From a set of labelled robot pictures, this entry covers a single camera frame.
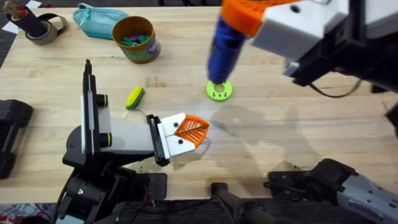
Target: wooden table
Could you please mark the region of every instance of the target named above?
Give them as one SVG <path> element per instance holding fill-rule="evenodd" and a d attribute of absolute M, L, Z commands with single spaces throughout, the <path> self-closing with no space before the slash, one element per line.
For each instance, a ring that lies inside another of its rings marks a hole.
<path fill-rule="evenodd" d="M 233 95 L 215 103 L 205 95 L 206 60 L 217 7 L 124 8 L 154 25 L 162 45 L 149 64 L 131 63 L 112 40 L 87 37 L 72 20 L 75 9 L 37 9 L 69 22 L 55 42 L 36 46 L 20 32 L 0 69 L 1 99 L 35 108 L 11 177 L 0 180 L 0 203 L 55 202 L 71 167 L 62 164 L 65 143 L 80 124 L 85 59 L 93 64 L 99 93 L 109 96 L 111 115 L 144 122 L 185 112 L 210 124 L 193 153 L 161 168 L 153 159 L 128 165 L 139 172 L 165 172 L 167 199 L 208 198 L 212 182 L 226 182 L 241 197 L 270 197 L 262 187 L 272 170 L 303 170 L 323 158 L 354 167 L 398 193 L 398 147 L 383 117 L 397 97 L 371 95 L 369 85 L 335 100 L 292 84 L 281 75 L 282 59 L 245 46 L 231 78 Z M 354 78 L 329 74 L 317 81 L 330 94 L 348 91 Z M 137 85 L 146 89 L 139 111 L 124 102 Z"/>

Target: orange object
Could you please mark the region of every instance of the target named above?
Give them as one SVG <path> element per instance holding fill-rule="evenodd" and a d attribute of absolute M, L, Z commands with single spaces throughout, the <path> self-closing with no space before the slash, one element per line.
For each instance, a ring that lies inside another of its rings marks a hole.
<path fill-rule="evenodd" d="M 250 37 L 254 37 L 262 24 L 262 15 L 266 8 L 297 1 L 224 0 L 221 5 L 221 16 L 232 28 Z"/>
<path fill-rule="evenodd" d="M 186 115 L 174 135 L 190 141 L 194 143 L 195 147 L 198 147 L 205 139 L 208 129 L 209 124 L 206 121 L 192 115 Z"/>

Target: black cable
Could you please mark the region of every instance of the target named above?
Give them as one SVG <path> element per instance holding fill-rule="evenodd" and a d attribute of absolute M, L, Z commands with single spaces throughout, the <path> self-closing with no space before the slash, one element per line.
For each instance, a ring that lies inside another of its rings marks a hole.
<path fill-rule="evenodd" d="M 137 211 L 136 215 L 131 219 L 131 221 L 129 222 L 129 224 L 132 224 L 132 221 L 134 221 L 134 220 L 137 218 L 138 214 L 139 214 L 139 213 L 142 211 L 142 209 L 144 209 L 147 205 L 148 205 L 148 204 L 143 205 L 143 206 Z"/>
<path fill-rule="evenodd" d="M 286 190 L 289 190 L 289 191 L 293 191 L 293 192 L 297 192 L 297 193 L 300 193 L 300 194 L 305 194 L 306 193 L 305 190 L 296 189 L 294 187 L 290 187 L 290 186 L 287 186 L 287 185 L 284 185 L 284 184 L 280 184 L 280 183 L 277 183 L 277 182 L 264 182 L 264 187 L 266 187 L 268 189 L 271 187 L 271 185 L 275 185 L 277 187 L 282 187 L 283 189 L 286 189 Z"/>
<path fill-rule="evenodd" d="M 315 90 L 316 92 L 318 92 L 319 94 L 321 94 L 321 95 L 323 95 L 323 96 L 327 96 L 327 97 L 330 97 L 330 98 L 343 98 L 343 97 L 346 97 L 346 96 L 349 96 L 349 95 L 353 94 L 353 93 L 359 88 L 359 86 L 361 85 L 361 82 L 362 82 L 362 80 L 358 80 L 358 81 L 355 83 L 354 87 L 353 87 L 349 92 L 347 92 L 347 93 L 345 93 L 345 94 L 343 94 L 343 95 L 338 95 L 338 96 L 333 96 L 333 95 L 326 94 L 326 93 L 322 92 L 320 89 L 318 89 L 318 87 L 316 87 L 316 86 L 315 86 L 314 84 L 312 84 L 312 83 L 310 83 L 310 84 L 308 84 L 308 85 L 309 85 L 309 87 L 311 87 L 313 90 Z"/>
<path fill-rule="evenodd" d="M 179 208 L 179 209 L 176 209 L 176 210 L 173 210 L 173 211 L 161 211 L 161 212 L 140 211 L 140 212 L 146 213 L 146 214 L 152 214 L 152 215 L 155 215 L 155 214 L 177 213 L 177 212 L 184 211 L 184 210 L 186 210 L 186 209 L 188 209 L 188 208 L 192 208 L 192 207 L 195 207 L 195 206 L 203 205 L 203 204 L 205 204 L 205 203 L 207 203 L 207 202 L 209 202 L 209 200 L 205 200 L 204 202 L 194 203 L 194 204 L 191 204 L 191 205 L 188 205 L 188 206 L 186 206 L 186 207 Z M 131 208 L 134 209 L 135 211 L 138 211 L 138 209 L 137 209 L 136 207 L 132 206 L 132 205 L 127 204 L 127 206 L 128 206 L 128 207 L 131 207 Z"/>
<path fill-rule="evenodd" d="M 212 204 L 213 204 L 214 206 L 216 206 L 218 209 L 221 209 L 222 211 L 224 211 L 224 209 L 221 208 L 221 207 L 220 207 L 219 205 L 217 205 L 216 203 L 212 202 Z"/>
<path fill-rule="evenodd" d="M 35 205 L 45 216 L 47 216 L 50 219 L 50 222 L 52 222 L 52 218 L 50 217 L 50 215 L 45 213 L 44 210 L 42 210 L 42 208 L 40 208 L 40 206 L 37 203 L 35 203 Z"/>
<path fill-rule="evenodd" d="M 221 207 L 224 209 L 226 216 L 228 217 L 231 224 L 234 224 L 235 223 L 234 217 L 232 216 L 231 212 L 229 212 L 229 209 L 225 205 L 223 199 L 221 199 L 219 196 L 217 196 L 216 199 L 220 203 Z"/>

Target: paper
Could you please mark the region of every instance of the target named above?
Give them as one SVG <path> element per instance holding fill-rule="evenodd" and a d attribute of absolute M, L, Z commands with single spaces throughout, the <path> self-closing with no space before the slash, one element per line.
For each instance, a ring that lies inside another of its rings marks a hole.
<path fill-rule="evenodd" d="M 37 9 L 42 3 L 35 1 L 35 0 L 30 0 L 26 6 L 29 9 Z M 13 24 L 12 22 L 8 22 L 4 27 L 1 28 L 2 30 L 8 31 L 8 32 L 13 32 L 15 34 L 18 33 L 19 28 L 17 25 Z"/>

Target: blue cylinder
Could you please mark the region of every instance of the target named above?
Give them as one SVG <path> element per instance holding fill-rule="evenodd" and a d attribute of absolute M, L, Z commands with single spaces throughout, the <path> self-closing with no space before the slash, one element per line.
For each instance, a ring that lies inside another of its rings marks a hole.
<path fill-rule="evenodd" d="M 246 36 L 218 19 L 216 34 L 207 63 L 208 79 L 215 84 L 225 82 L 232 72 Z"/>

